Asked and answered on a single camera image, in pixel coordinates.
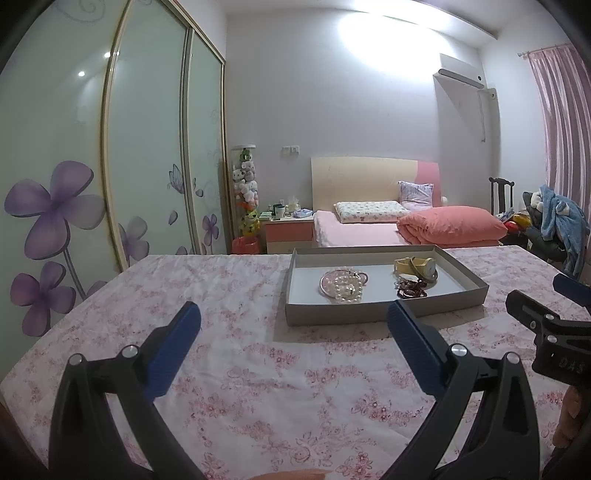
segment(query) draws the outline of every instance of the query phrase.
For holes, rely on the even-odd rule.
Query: pink folded comforter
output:
[[[507,228],[486,210],[468,206],[437,207],[398,220],[400,235],[411,245],[441,248],[494,247]]]

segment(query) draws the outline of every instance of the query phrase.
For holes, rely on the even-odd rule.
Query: pink bedsheet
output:
[[[519,288],[562,318],[586,311],[555,293],[557,272],[518,247],[451,250],[490,285],[482,307],[425,317],[448,342],[524,360],[540,422],[543,458],[565,386],[531,370],[534,335],[505,312]],[[168,394],[155,404],[212,480],[301,468],[329,480],[374,480],[419,428],[433,399],[419,389],[384,323],[290,329],[283,292],[288,255],[147,257],[75,308],[32,348],[0,385],[24,436],[47,461],[51,412],[70,355],[116,355],[166,325],[186,300],[203,325]],[[121,407],[113,416],[132,458],[143,457]],[[478,409],[475,396],[446,455],[461,448]]]
[[[334,212],[318,210],[314,231],[320,247],[409,245],[395,223],[340,223]]]

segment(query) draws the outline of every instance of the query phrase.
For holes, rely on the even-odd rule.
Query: chair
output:
[[[494,179],[492,177],[488,177],[488,181],[491,183],[491,215],[495,214],[495,183],[497,184],[497,192],[499,196],[498,213],[504,213],[507,211],[507,206],[505,203],[505,187],[507,185],[511,187],[511,196],[509,197],[511,204],[509,207],[513,208],[513,187],[515,186],[515,182],[505,179]]]
[[[530,252],[536,257],[541,258],[545,262],[564,262],[567,258],[567,252],[564,244],[559,240],[558,236],[554,236],[552,240],[544,240],[542,232],[542,214],[535,208],[531,207],[531,192],[523,192],[523,201],[530,214],[531,224],[524,234],[531,242]]]

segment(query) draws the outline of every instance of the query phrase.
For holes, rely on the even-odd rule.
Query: blue blanket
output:
[[[578,279],[583,270],[585,258],[585,245],[589,235],[589,222],[585,214],[575,202],[562,195],[556,195],[547,185],[540,187],[544,213],[542,217],[542,238],[546,241],[552,240],[556,231],[562,240],[567,259],[563,265],[563,272]],[[568,206],[569,214],[560,215]]]

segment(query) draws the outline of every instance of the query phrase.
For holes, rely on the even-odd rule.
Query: yellow plush toy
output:
[[[260,229],[261,222],[256,210],[253,210],[246,216],[242,217],[242,225],[240,226],[242,236],[255,236]]]

